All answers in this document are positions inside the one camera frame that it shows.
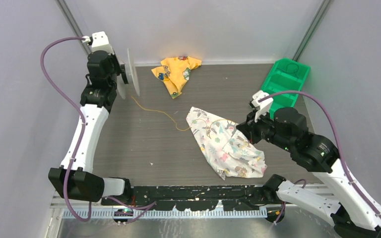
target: cloth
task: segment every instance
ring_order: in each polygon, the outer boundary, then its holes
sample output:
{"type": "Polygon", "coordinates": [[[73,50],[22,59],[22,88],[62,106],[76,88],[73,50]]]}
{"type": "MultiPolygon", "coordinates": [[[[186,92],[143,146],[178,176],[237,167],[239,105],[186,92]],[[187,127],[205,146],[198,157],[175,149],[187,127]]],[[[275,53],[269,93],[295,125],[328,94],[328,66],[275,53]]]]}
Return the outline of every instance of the cloth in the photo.
{"type": "Polygon", "coordinates": [[[183,86],[188,82],[191,70],[198,68],[202,61],[182,56],[166,58],[161,66],[151,71],[158,79],[164,82],[170,96],[174,99],[182,94],[183,86]]]}
{"type": "Polygon", "coordinates": [[[236,129],[236,123],[195,107],[186,121],[207,162],[222,179],[263,177],[265,156],[236,129]]]}

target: yellow cloth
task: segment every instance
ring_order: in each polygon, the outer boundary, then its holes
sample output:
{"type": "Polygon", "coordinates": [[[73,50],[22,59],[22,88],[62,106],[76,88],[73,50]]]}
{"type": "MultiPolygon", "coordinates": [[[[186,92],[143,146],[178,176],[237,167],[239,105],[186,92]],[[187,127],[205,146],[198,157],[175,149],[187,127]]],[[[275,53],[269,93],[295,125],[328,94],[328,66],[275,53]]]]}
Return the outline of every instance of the yellow cloth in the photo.
{"type": "Polygon", "coordinates": [[[158,79],[162,80],[174,99],[182,94],[184,85],[188,82],[191,69],[198,68],[201,61],[192,57],[182,56],[166,58],[161,61],[161,66],[151,71],[158,79]]]}

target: yellow string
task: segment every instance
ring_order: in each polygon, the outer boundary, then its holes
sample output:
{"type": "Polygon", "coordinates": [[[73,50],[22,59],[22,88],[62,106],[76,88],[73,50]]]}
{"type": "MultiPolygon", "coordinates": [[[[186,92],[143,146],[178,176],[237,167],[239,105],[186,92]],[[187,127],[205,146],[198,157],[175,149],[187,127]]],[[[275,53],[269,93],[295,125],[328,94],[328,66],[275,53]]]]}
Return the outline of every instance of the yellow string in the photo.
{"type": "Polygon", "coordinates": [[[176,122],[176,121],[175,121],[169,114],[167,114],[167,112],[163,112],[163,111],[159,111],[159,110],[147,109],[147,108],[141,106],[141,104],[139,104],[139,102],[138,102],[133,96],[131,96],[131,97],[132,97],[132,99],[136,102],[136,104],[138,104],[138,106],[139,106],[140,108],[142,108],[143,110],[145,110],[145,111],[149,111],[149,112],[163,113],[164,115],[168,116],[168,117],[175,123],[175,125],[176,125],[176,129],[177,129],[177,130],[179,130],[179,131],[187,131],[187,130],[189,130],[189,129],[191,128],[191,127],[188,127],[188,128],[186,128],[186,129],[180,129],[180,128],[178,128],[178,127],[177,127],[177,122],[176,122]]]}
{"type": "MultiPolygon", "coordinates": [[[[177,130],[179,130],[179,131],[187,131],[187,130],[189,130],[189,129],[191,128],[191,127],[188,127],[188,128],[186,128],[186,129],[180,129],[180,128],[178,128],[178,127],[177,127],[177,122],[176,122],[176,121],[175,121],[169,114],[167,114],[167,112],[159,111],[159,110],[153,110],[153,109],[147,109],[147,108],[141,106],[141,104],[139,104],[139,102],[138,102],[133,96],[131,96],[131,97],[132,97],[132,99],[136,102],[136,104],[137,104],[141,109],[143,109],[144,111],[163,113],[164,115],[168,116],[168,117],[175,123],[175,126],[176,126],[176,129],[177,129],[177,130]]],[[[204,121],[204,120],[202,120],[202,119],[195,119],[195,120],[192,121],[192,123],[193,123],[194,121],[196,121],[196,120],[201,120],[201,121],[203,121],[203,122],[205,123],[205,126],[206,126],[206,129],[205,129],[205,130],[208,130],[208,124],[206,123],[206,121],[204,121]]],[[[228,119],[218,119],[218,120],[215,120],[215,121],[213,121],[213,122],[209,125],[209,128],[211,128],[212,125],[213,125],[214,123],[216,123],[217,121],[220,121],[220,120],[228,120],[228,119]]]]}

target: cable clip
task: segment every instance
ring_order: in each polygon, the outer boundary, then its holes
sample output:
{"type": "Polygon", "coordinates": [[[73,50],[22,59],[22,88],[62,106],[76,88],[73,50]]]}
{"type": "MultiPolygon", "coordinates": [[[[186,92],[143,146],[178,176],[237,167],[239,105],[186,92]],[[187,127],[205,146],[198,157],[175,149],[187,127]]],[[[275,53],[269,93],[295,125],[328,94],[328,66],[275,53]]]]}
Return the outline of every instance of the cable clip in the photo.
{"type": "Polygon", "coordinates": [[[381,212],[379,212],[379,213],[375,213],[375,216],[376,216],[376,217],[381,216],[381,212]]]}

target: circular disc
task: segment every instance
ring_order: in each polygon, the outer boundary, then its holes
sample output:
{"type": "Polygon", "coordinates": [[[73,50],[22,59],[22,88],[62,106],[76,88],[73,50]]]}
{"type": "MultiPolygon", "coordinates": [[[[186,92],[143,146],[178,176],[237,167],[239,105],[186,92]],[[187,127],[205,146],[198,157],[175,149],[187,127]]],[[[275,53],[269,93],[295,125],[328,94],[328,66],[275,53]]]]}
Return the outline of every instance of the circular disc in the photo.
{"type": "Polygon", "coordinates": [[[127,81],[129,84],[133,83],[135,87],[136,94],[139,96],[139,83],[138,83],[138,75],[136,74],[135,64],[133,62],[133,58],[129,52],[129,48],[127,49],[127,59],[128,63],[125,65],[125,71],[127,75],[127,81]]]}
{"type": "Polygon", "coordinates": [[[119,75],[117,78],[116,78],[116,83],[118,85],[118,93],[119,95],[125,99],[126,98],[126,87],[125,87],[125,83],[124,81],[122,80],[122,76],[119,75]]]}

